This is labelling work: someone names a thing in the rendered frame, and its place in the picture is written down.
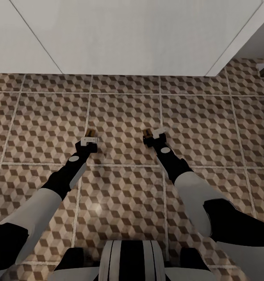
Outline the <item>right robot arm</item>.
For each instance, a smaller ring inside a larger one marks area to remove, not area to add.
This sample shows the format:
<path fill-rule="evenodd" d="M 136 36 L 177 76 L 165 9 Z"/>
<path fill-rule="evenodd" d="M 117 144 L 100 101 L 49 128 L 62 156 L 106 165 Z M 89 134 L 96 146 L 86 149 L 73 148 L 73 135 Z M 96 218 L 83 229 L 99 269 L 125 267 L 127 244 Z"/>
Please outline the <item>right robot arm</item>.
<path fill-rule="evenodd" d="M 264 281 L 264 222 L 239 211 L 175 156 L 166 145 L 163 132 L 168 130 L 168 126 L 153 130 L 153 137 L 143 136 L 143 142 L 156 150 L 157 162 L 175 186 L 194 227 L 211 237 L 251 281 Z"/>

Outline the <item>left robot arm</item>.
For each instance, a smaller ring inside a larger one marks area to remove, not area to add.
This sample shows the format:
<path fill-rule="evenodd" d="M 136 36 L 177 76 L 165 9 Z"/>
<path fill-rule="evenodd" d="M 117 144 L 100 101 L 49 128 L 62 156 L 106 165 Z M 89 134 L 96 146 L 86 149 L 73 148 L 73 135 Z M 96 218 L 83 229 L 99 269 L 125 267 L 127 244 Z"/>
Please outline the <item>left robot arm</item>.
<path fill-rule="evenodd" d="M 23 262 L 37 245 L 68 192 L 87 169 L 87 159 L 97 153 L 98 137 L 81 137 L 76 150 L 59 171 L 29 200 L 0 222 L 0 277 Z"/>

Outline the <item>mousetrap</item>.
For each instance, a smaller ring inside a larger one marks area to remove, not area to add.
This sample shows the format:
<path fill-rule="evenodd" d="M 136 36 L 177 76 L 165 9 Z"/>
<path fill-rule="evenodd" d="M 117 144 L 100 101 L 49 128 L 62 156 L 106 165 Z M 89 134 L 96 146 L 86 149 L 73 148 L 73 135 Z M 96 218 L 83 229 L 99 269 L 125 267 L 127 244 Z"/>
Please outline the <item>mousetrap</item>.
<path fill-rule="evenodd" d="M 145 139 L 153 137 L 152 133 L 151 133 L 151 129 L 147 128 L 143 130 L 143 136 L 145 137 Z"/>
<path fill-rule="evenodd" d="M 95 131 L 96 130 L 88 128 L 85 137 L 94 137 Z"/>

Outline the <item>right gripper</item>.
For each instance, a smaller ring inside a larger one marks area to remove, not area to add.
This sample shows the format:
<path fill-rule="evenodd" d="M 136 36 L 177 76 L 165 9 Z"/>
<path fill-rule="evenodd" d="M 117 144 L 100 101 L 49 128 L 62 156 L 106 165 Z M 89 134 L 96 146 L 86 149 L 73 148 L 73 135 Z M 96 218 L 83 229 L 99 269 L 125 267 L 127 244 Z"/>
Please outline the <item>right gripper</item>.
<path fill-rule="evenodd" d="M 164 133 L 160 134 L 158 139 L 154 139 L 153 137 L 145 139 L 145 137 L 143 136 L 143 142 L 144 142 L 145 145 L 147 144 L 148 147 L 154 147 L 155 148 L 157 143 L 159 143 L 159 142 L 163 142 L 163 143 L 167 142 L 166 141 L 166 135 Z"/>

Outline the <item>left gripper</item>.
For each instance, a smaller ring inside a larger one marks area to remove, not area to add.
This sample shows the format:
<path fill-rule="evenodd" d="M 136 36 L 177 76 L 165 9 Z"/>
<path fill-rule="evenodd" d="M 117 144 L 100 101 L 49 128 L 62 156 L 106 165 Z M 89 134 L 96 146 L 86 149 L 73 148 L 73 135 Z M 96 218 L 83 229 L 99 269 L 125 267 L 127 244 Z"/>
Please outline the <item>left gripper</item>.
<path fill-rule="evenodd" d="M 81 143 L 79 142 L 79 143 L 75 144 L 75 146 L 76 146 L 77 152 L 80 150 L 83 150 L 88 154 L 88 156 L 91 153 L 97 153 L 97 144 L 95 144 L 95 143 L 89 143 L 87 146 L 81 146 Z"/>

